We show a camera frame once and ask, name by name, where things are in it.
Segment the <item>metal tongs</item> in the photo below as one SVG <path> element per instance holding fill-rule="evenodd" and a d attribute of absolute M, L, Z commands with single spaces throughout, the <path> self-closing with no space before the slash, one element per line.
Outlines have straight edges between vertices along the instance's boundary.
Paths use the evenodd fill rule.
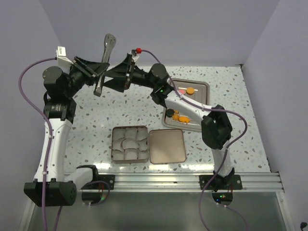
<path fill-rule="evenodd" d="M 109 63 L 110 56 L 111 56 L 111 53 L 112 53 L 115 45 L 116 45 L 115 36 L 110 34 L 110 33 L 106 34 L 105 38 L 104 38 L 104 52 L 103 52 L 103 57 L 102 57 L 102 63 L 107 63 L 107 64 Z M 94 92 L 93 92 L 93 94 L 95 96 L 98 96 L 98 97 L 101 96 L 102 88 L 103 88 L 103 82 L 104 82 L 103 74 L 100 74 L 99 78 L 96 82 Z"/>

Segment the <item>black sandwich cookie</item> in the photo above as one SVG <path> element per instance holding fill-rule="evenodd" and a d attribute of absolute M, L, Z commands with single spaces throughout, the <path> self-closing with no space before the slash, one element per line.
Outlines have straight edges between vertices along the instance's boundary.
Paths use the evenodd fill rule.
<path fill-rule="evenodd" d="M 167 109 L 166 110 L 166 116 L 172 117 L 174 115 L 175 111 L 173 109 Z"/>

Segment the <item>orange swirl cookie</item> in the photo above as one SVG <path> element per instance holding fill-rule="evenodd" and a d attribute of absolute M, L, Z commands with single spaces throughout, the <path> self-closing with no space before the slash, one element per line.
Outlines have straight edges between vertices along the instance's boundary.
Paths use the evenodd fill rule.
<path fill-rule="evenodd" d="M 175 120 L 175 121 L 178 121 L 179 120 L 179 115 L 178 114 L 174 114 L 172 116 L 172 119 Z"/>

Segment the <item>orange animal cookie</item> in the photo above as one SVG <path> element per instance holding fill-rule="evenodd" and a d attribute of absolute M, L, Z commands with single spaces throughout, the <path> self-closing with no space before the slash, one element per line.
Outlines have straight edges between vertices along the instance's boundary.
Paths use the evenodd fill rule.
<path fill-rule="evenodd" d="M 180 116 L 178 118 L 178 121 L 181 122 L 181 123 L 186 123 L 188 124 L 190 122 L 190 119 L 188 117 L 185 117 L 185 116 Z"/>

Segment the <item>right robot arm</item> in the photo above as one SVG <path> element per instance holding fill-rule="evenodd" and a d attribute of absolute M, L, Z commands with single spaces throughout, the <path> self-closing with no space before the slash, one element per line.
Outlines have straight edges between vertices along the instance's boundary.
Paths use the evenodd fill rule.
<path fill-rule="evenodd" d="M 151 88 L 150 96 L 157 105 L 177 110 L 197 122 L 201 126 L 203 142 L 212 150 L 215 185 L 225 189 L 231 184 L 234 168 L 229 165 L 227 154 L 232 126 L 222 106 L 211 107 L 179 93 L 163 64 L 155 63 L 145 72 L 135 65 L 131 54 L 107 70 L 104 76 L 109 77 L 104 86 L 118 92 L 124 92 L 131 84 Z"/>

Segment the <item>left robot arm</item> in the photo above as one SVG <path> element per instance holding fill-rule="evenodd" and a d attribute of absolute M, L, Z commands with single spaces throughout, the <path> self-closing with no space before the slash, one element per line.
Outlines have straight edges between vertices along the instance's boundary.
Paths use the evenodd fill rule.
<path fill-rule="evenodd" d="M 107 68 L 108 63 L 86 61 L 75 57 L 68 64 L 69 73 L 58 66 L 44 70 L 44 108 L 39 111 L 45 120 L 45 138 L 39 166 L 32 182 L 24 185 L 24 193 L 37 206 L 71 206 L 78 190 L 106 190 L 113 186 L 99 177 L 95 165 L 78 166 L 74 173 L 65 177 L 64 156 L 77 104 L 76 93 L 84 85 L 92 86 Z"/>

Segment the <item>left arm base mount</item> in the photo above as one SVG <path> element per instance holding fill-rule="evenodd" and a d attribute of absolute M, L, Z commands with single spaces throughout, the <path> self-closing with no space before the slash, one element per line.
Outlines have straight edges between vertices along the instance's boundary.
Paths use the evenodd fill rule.
<path fill-rule="evenodd" d="M 116 181 L 115 179 L 116 179 L 116 176 L 113 174 L 103 174 L 103 175 L 99 175 L 97 178 L 98 181 L 104 181 L 105 183 L 107 183 L 110 187 L 110 190 L 114 189 L 114 184 Z M 98 183 L 97 189 L 103 192 L 104 190 L 107 190 L 107 186 L 103 183 Z"/>

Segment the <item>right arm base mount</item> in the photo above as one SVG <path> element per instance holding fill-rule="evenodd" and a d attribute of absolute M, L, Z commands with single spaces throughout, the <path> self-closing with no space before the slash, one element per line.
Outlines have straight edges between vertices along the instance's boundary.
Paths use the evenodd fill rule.
<path fill-rule="evenodd" d="M 199 185 L 202 190 L 214 175 L 199 175 Z M 232 175 L 230 177 L 221 177 L 217 175 L 206 187 L 206 190 L 242 190 L 242 180 L 240 175 Z"/>

